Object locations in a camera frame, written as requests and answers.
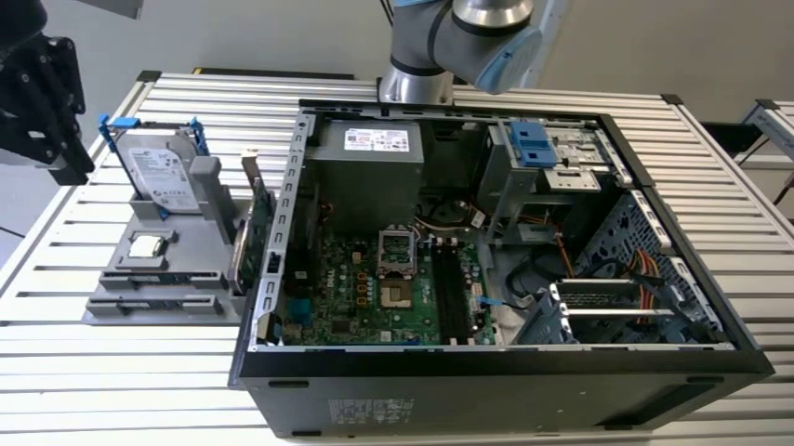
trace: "cable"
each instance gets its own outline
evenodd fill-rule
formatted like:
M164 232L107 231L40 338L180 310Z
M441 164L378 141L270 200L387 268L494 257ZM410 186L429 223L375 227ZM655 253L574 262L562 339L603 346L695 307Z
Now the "cable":
M774 199L774 202L771 202L771 203L773 203L776 206L777 206L778 204L781 204L781 201L784 200L784 198L785 198L785 195L789 193L789 189L790 189L790 188L784 188L784 190L781 190L781 193L778 193L778 196L777 196L777 198Z
M15 235L16 237L19 237L20 239L26 238L24 234L20 234L16 230L10 230L8 228L4 228L3 226L0 226L0 230L7 232L11 235Z
M758 146L755 146L755 149L753 149L750 151L750 153L747 154L747 156L742 159L742 161L739 161L735 165L742 165L747 159L755 154L755 152L758 152L758 149L761 149L762 147L765 147L769 143L769 138L765 142L762 142L761 144L758 144Z
M419 216L415 216L414 220L417 221L417 223L419 223L422 226L425 226L429 230L445 231L445 230L467 230L469 229L469 226L443 226L443 225L439 226L438 224L429 223Z
M395 26L395 11L393 10L389 0L381 0L381 7L383 8L383 14L389 20L389 26Z
M621 260L618 260L615 257L613 258L606 258L603 259L601 262L590 265L582 272L579 272L579 274L575 276L577 279L589 279L593 277L593 274L595 274L602 268L607 267L609 265L615 265L615 272L613 273L613 279L615 277L618 277L622 273L622 268L626 269L626 265L623 264L623 262Z
M569 253L566 253L566 247L562 244L562 236L559 233L555 235L557 246L559 246L559 253L562 254L562 261L566 264L566 270L569 271L569 279L574 278L574 268L571 268L571 260L569 260Z

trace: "wire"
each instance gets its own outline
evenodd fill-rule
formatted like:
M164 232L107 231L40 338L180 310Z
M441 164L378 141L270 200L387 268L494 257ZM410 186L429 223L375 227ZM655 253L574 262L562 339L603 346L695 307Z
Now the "wire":
M8 228L4 228L3 226L0 226L0 230L4 231L6 233L19 237L20 239L26 238L26 235L20 234L16 230L10 230Z
M753 149L750 151L750 153L747 154L747 156L735 165L742 165L750 159L750 157L755 154L755 152L758 152L758 149L761 149L762 147L765 147L767 145L767 143L769 143L769 138L767 138L767 140L765 142L762 142L761 144L758 144L758 146L755 146L755 149Z
M773 203L776 206L777 206L778 204L781 204L781 201L784 200L784 198L785 198L785 195L789 193L789 189L790 189L790 188L789 188L789 187L786 187L786 188L784 188L784 190L781 190L781 193L778 193L778 196L777 196L777 198L774 199L774 202L771 202L771 203Z
M571 268L571 260L569 260L569 253L566 253L566 247L562 244L562 236L559 232L555 234L557 246L559 246L559 253L562 254L562 261L566 264L566 271L569 271L569 279L574 278L574 268Z
M606 258L605 260L602 260L601 262L590 265L587 267L587 269L585 269L582 272L579 272L579 274L575 276L578 279L589 279L590 277L593 277L593 274L595 274L602 268L605 268L609 265L615 265L615 272L611 275L613 279L617 278L621 273L622 273L622 268L626 269L626 265L623 264L623 262L621 260L618 260L615 257L613 258Z
M381 7L383 8L383 14L389 20L389 26L395 26L395 11L393 10L389 0L381 0Z
M649 272L650 272L650 267L653 267L654 269L654 277L661 277L662 275L659 274L659 265L657 265L657 260L654 260L654 257L650 256L650 254L641 250L641 255L645 257L645 260L647 260L647 264L649 264ZM654 308L654 295L647 293L647 309L653 309Z
M422 226L425 226L429 230L445 231L445 230L467 230L469 229L469 226L438 226L438 225L434 225L433 223L429 223L422 218L419 218L419 216L415 216L414 220L417 221L417 223L419 223Z

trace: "label sticker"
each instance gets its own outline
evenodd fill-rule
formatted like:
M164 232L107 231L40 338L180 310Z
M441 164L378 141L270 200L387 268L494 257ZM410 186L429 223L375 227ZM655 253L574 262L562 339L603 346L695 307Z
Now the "label sticker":
M477 214L474 215L474 218L471 219L471 226L475 228L481 228L483 226L485 222L486 222L486 214L483 214L481 211L477 211Z
M335 425L393 425L409 423L414 398L387 400L328 400L331 423Z
M168 149L130 149L135 170L151 200L168 211L195 211L199 202L179 155Z
M411 151L409 130L350 128L344 132L347 151Z

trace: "aluminum slotted table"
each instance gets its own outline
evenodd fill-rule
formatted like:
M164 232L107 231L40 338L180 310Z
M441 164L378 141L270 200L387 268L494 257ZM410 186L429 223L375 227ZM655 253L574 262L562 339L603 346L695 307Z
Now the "aluminum slotted table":
M199 116L224 166L222 181L246 196L244 149L259 150L266 183L280 186L298 99L375 97L374 82L163 74L136 82L115 114L174 123ZM794 444L794 229L686 107L659 95L517 90L491 97L470 87L458 87L455 98L462 106L613 115L777 374L654 433L385 441ZM0 271L0 321L8 323L0 328L0 433L11 434L0 442L279 443L248 394L226 389L236 328L80 324L132 215L132 187L102 140L91 153L90 185L59 191Z

